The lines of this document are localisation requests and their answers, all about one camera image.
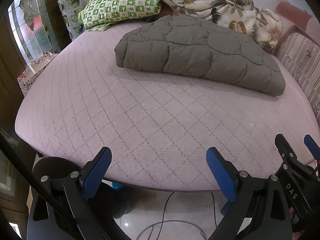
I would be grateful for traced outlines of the leaf print fleece blanket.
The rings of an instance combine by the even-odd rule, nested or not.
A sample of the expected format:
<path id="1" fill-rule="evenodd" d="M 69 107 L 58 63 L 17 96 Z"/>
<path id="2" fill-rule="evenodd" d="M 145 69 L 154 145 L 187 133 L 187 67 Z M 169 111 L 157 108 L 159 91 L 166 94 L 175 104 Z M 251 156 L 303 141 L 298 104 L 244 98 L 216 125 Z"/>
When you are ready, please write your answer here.
<path id="1" fill-rule="evenodd" d="M 256 7 L 253 0 L 162 0 L 173 11 L 211 21 L 218 26 L 246 34 L 266 50 L 279 41 L 282 24 L 269 9 Z"/>

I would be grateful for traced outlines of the stained glass window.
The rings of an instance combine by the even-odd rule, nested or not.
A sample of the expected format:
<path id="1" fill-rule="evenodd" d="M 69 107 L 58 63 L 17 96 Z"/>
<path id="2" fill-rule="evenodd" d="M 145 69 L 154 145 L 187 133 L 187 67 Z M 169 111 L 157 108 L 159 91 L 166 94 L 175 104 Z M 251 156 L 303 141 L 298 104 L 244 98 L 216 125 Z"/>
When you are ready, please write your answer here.
<path id="1" fill-rule="evenodd" d="M 14 0 L 8 9 L 17 46 L 26 63 L 44 53 L 59 53 L 45 0 Z"/>

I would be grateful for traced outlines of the grey quilted puffer jacket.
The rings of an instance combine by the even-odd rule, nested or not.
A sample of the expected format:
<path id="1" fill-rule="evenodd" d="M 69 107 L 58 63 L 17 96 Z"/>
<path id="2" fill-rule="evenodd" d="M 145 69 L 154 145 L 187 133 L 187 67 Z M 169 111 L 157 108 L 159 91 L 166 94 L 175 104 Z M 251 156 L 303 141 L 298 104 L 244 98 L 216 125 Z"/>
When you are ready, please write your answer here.
<path id="1" fill-rule="evenodd" d="M 118 67 L 202 77 L 280 96 L 278 64 L 251 38 L 207 20 L 165 16 L 126 33 L 115 46 Z"/>

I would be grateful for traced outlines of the striped floral pillow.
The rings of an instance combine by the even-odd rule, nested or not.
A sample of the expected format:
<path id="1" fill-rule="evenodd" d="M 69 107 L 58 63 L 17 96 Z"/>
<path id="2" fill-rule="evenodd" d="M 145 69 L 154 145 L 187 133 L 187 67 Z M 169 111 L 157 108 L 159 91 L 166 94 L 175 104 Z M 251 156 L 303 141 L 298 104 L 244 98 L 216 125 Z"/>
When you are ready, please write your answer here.
<path id="1" fill-rule="evenodd" d="M 319 46 L 299 33 L 292 33 L 281 44 L 277 58 L 299 84 L 319 120 Z"/>

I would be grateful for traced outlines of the red-brown bed headboard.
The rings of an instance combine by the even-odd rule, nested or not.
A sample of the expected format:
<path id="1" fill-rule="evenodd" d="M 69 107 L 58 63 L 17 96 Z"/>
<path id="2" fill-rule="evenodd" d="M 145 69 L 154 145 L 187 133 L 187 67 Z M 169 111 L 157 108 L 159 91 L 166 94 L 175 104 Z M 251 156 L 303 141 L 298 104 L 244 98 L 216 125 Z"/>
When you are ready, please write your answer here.
<path id="1" fill-rule="evenodd" d="M 293 33 L 299 33 L 319 46 L 320 25 L 317 18 L 287 2 L 280 2 L 276 8 L 282 29 L 279 41 L 272 54 L 276 55 L 281 44 Z"/>

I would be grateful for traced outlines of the white patterned gift bag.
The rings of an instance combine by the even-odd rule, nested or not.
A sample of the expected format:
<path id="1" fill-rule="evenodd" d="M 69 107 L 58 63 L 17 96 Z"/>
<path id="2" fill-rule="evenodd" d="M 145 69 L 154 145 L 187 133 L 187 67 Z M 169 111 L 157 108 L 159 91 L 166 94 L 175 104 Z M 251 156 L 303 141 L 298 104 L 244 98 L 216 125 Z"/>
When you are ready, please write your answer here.
<path id="1" fill-rule="evenodd" d="M 57 57 L 57 55 L 58 54 L 47 52 L 38 59 L 31 60 L 27 63 L 27 68 L 17 77 L 17 82 L 23 96 L 26 96 L 39 75 L 46 69 L 48 64 Z"/>

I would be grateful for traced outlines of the pink quilted mattress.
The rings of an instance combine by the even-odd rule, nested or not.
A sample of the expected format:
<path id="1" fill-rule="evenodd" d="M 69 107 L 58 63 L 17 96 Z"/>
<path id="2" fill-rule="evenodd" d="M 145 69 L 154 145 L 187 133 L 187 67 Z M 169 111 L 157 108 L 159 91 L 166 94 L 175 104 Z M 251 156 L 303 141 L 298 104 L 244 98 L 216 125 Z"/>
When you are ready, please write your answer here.
<path id="1" fill-rule="evenodd" d="M 157 190 L 218 189 L 206 163 L 210 147 L 237 169 L 266 178 L 282 162 L 277 134 L 300 162 L 313 161 L 303 139 L 319 141 L 319 124 L 285 68 L 281 96 L 119 68 L 114 48 L 136 28 L 124 23 L 85 32 L 61 51 L 21 103 L 16 134 L 40 153 L 78 166 L 109 147 L 106 179 Z"/>

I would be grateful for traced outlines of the green white checked pillow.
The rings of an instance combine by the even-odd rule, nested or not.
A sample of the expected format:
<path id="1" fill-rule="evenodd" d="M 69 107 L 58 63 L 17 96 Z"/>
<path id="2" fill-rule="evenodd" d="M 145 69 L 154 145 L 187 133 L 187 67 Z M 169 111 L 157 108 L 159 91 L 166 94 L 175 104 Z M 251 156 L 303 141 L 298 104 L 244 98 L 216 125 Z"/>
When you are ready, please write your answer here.
<path id="1" fill-rule="evenodd" d="M 89 0 L 78 21 L 86 30 L 105 31 L 121 21 L 158 15 L 161 8 L 160 0 Z"/>

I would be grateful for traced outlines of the floral curtain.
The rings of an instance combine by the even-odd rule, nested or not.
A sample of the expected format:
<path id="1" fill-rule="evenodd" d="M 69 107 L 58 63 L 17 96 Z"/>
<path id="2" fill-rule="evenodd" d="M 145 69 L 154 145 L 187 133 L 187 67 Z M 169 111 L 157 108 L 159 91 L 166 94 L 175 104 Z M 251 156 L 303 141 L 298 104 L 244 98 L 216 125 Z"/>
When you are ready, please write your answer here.
<path id="1" fill-rule="evenodd" d="M 69 36 L 74 41 L 84 29 L 84 25 L 78 20 L 78 14 L 83 9 L 81 0 L 57 0 L 57 3 Z"/>

